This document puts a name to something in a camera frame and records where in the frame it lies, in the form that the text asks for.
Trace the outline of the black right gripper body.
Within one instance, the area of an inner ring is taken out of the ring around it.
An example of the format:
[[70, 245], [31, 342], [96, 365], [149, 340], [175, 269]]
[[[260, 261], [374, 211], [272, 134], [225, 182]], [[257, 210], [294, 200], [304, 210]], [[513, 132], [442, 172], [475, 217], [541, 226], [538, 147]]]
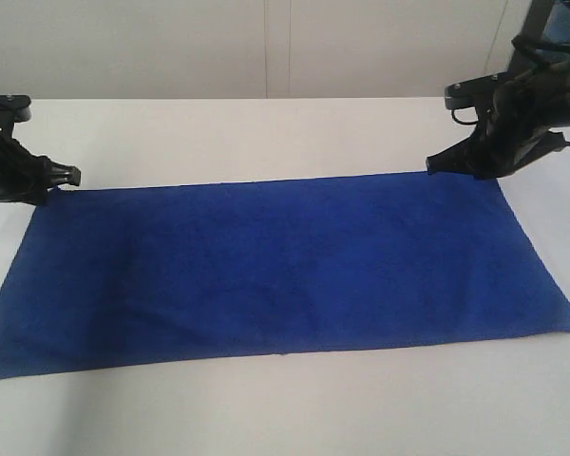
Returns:
[[550, 129], [551, 104], [561, 98], [554, 86], [510, 81], [499, 87], [484, 129], [469, 147], [469, 172], [479, 180], [507, 177], [565, 147]]

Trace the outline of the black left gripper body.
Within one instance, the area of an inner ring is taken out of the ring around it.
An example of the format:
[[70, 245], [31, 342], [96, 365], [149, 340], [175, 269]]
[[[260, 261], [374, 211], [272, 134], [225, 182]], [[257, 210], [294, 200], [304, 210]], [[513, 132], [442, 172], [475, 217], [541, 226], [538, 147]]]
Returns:
[[0, 130], [0, 202], [44, 205], [48, 190], [42, 185], [42, 161]]

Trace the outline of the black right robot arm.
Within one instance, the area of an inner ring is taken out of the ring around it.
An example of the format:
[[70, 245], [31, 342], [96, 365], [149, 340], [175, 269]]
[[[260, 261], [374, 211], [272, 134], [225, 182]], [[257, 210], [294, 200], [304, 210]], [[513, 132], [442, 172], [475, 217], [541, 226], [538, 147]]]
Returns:
[[445, 105], [475, 110], [466, 139], [426, 158], [429, 174], [470, 175], [478, 180], [510, 176], [553, 152], [570, 147], [570, 45], [518, 35], [514, 49], [533, 66], [518, 75], [505, 71], [449, 85]]

